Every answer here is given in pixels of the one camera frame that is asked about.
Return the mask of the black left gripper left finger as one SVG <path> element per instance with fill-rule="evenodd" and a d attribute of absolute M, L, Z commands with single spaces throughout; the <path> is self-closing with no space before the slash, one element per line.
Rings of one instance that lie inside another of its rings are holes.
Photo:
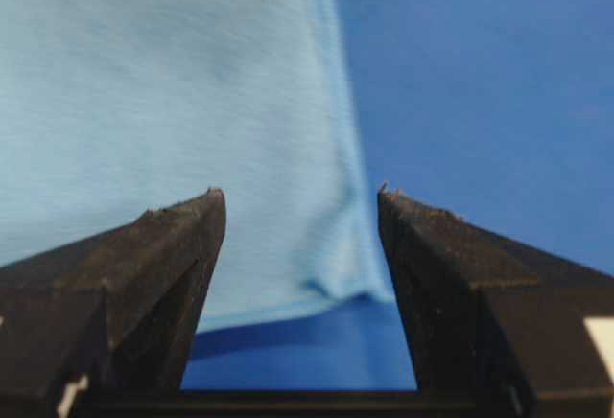
<path fill-rule="evenodd" d="M 1 413 L 180 387 L 224 241 L 216 188 L 1 269 Z"/>

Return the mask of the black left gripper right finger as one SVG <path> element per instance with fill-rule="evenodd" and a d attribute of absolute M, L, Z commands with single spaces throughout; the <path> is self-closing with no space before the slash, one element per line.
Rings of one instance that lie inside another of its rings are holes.
<path fill-rule="evenodd" d="M 381 189 L 378 230 L 422 393 L 477 417 L 613 413 L 613 279 Z"/>

